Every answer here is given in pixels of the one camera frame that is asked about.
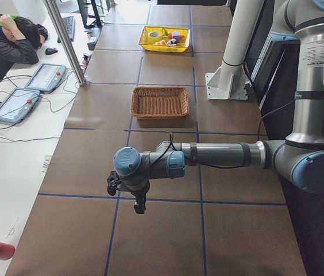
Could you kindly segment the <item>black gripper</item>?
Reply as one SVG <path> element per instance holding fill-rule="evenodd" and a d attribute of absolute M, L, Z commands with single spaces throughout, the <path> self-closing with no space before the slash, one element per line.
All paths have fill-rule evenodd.
<path fill-rule="evenodd" d="M 134 203 L 134 210 L 137 214 L 144 214 L 146 211 L 146 194 L 150 189 L 149 185 L 145 185 L 140 190 L 131 191 L 130 193 L 135 196 L 136 201 Z"/>

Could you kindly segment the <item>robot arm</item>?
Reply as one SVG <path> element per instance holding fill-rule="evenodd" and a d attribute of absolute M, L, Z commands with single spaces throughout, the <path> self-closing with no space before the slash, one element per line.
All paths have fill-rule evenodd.
<path fill-rule="evenodd" d="M 220 169 L 258 166 L 277 171 L 308 193 L 324 192 L 324 1 L 276 1 L 272 37 L 299 40 L 292 132 L 284 140 L 254 144 L 160 143 L 153 152 L 119 149 L 107 192 L 131 193 L 134 210 L 146 210 L 151 179 L 180 178 L 186 166 Z"/>

